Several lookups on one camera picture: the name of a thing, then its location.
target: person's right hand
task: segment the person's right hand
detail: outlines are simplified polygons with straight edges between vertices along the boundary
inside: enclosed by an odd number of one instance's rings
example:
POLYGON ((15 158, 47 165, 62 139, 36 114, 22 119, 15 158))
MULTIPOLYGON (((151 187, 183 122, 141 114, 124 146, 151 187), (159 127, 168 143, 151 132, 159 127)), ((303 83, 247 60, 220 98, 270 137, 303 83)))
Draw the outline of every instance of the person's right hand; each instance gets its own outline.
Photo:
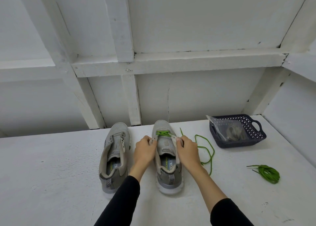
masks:
POLYGON ((200 157, 198 155, 198 144, 190 140, 187 136, 182 136, 184 142, 181 146, 180 138, 177 138, 177 150, 180 162, 190 172, 192 169, 201 167, 200 157))

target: white tabletop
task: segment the white tabletop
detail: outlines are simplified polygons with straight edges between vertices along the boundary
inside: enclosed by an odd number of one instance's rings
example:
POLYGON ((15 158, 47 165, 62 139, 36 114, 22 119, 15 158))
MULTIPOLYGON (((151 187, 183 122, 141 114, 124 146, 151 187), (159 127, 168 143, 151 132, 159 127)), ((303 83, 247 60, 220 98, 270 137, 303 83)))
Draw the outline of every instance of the white tabletop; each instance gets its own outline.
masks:
MULTIPOLYGON (((172 123, 176 134, 208 138, 215 148, 212 178, 254 225, 315 225, 316 169, 262 116, 267 138, 250 147, 221 149, 208 120, 172 123), (251 169, 267 164, 281 175, 270 184, 251 169)), ((152 125, 130 127, 132 147, 152 125)), ((108 204, 98 167, 109 129, 0 139, 0 224, 93 225, 108 204)), ((198 144, 209 147, 203 139, 198 144)), ((207 153, 200 151, 207 159, 207 153)), ((210 225, 210 214, 198 186, 184 170, 184 188, 176 196, 161 194, 155 168, 146 170, 132 225, 210 225)))

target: basket handle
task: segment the basket handle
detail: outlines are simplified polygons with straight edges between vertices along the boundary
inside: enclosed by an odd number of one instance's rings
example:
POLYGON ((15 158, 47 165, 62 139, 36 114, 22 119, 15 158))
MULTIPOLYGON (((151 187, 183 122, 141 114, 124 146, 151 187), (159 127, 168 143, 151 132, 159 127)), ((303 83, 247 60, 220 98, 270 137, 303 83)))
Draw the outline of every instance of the basket handle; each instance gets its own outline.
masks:
POLYGON ((261 126, 260 122, 259 122, 258 120, 254 120, 254 119, 252 119, 252 118, 251 118, 251 120, 252 120, 252 121, 251 121, 251 124, 252 124, 253 122, 257 123, 257 124, 259 125, 260 130, 258 131, 255 127, 254 127, 254 128, 255 128, 258 132, 263 132, 262 126, 261 126))

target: clear plastic bag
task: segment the clear plastic bag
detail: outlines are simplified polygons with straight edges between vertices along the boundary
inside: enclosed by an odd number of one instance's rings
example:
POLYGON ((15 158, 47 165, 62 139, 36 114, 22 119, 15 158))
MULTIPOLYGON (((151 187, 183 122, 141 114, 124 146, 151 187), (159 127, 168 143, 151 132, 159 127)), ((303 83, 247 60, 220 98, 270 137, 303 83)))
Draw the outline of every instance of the clear plastic bag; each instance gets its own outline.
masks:
POLYGON ((239 120, 221 120, 206 116, 211 121, 219 136, 224 141, 239 141, 249 139, 242 123, 239 120))

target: shoe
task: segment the shoe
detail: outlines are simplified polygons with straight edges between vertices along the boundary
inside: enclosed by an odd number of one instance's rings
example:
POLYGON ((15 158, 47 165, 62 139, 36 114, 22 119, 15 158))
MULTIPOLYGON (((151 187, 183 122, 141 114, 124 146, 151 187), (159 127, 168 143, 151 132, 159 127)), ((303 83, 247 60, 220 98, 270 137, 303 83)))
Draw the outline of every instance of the shoe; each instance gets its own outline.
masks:
POLYGON ((127 177, 130 133, 124 123, 116 123, 104 142, 99 165, 99 177, 105 196, 111 199, 127 177))
POLYGON ((154 163, 157 169, 156 184, 164 194, 176 194, 183 188, 182 165, 176 144, 176 135, 171 125, 165 120, 158 120, 153 127, 152 139, 157 140, 154 163))

